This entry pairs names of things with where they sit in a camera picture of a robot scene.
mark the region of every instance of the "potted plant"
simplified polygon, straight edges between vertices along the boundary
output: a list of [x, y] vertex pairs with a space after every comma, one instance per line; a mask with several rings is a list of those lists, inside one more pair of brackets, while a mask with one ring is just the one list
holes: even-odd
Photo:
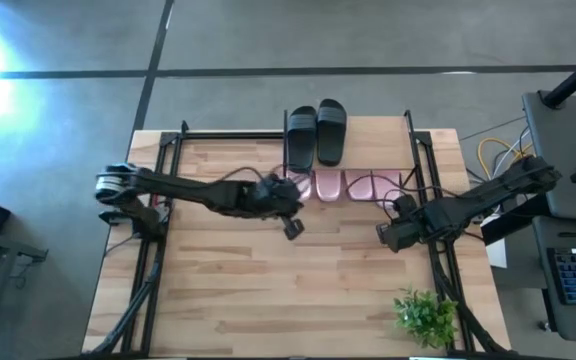
[[403, 300], [395, 299], [398, 315], [396, 325], [408, 331], [422, 347], [439, 348], [454, 339], [457, 330], [452, 325], [457, 303], [446, 299], [437, 301], [437, 294], [408, 289]]

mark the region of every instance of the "desk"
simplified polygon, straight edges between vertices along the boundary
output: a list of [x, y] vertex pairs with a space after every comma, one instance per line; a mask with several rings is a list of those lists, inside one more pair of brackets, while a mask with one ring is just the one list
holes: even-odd
[[[467, 190], [456, 131], [430, 132], [442, 185], [456, 192]], [[136, 132], [129, 161], [152, 168], [160, 135]], [[281, 140], [184, 140], [178, 174], [213, 180], [240, 166], [267, 172], [281, 163]], [[202, 205], [177, 201], [150, 355], [443, 353], [421, 349], [394, 327], [392, 299], [401, 296], [400, 288], [434, 289], [427, 246], [415, 245], [398, 254], [382, 247], [374, 226], [385, 215], [372, 203], [308, 200], [298, 218], [306, 231], [289, 242], [279, 221], [227, 218]], [[108, 246], [129, 235], [128, 227], [114, 228]], [[83, 350], [98, 345], [126, 309], [138, 247], [134, 241], [105, 258]], [[509, 348], [484, 244], [464, 236], [455, 250], [468, 305], [496, 341]], [[137, 319], [137, 335], [142, 320]], [[456, 339], [459, 347], [459, 334]]]

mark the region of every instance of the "gray floor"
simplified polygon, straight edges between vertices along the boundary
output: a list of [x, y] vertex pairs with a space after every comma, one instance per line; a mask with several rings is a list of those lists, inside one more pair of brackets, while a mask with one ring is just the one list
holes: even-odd
[[[163, 0], [0, 0], [0, 70], [145, 69]], [[160, 68], [576, 64], [576, 0], [177, 1]], [[465, 136], [522, 115], [523, 92], [565, 73], [160, 79], [146, 129], [278, 128], [281, 111], [341, 101], [351, 114], [411, 109], [418, 127]], [[50, 249], [6, 292], [0, 359], [76, 354], [108, 229], [94, 175], [125, 158], [142, 79], [0, 80], [0, 204], [8, 231]], [[462, 142], [514, 142], [515, 122]], [[487, 148], [488, 160], [498, 151]], [[499, 287], [513, 348], [576, 358], [535, 328], [539, 293]]]

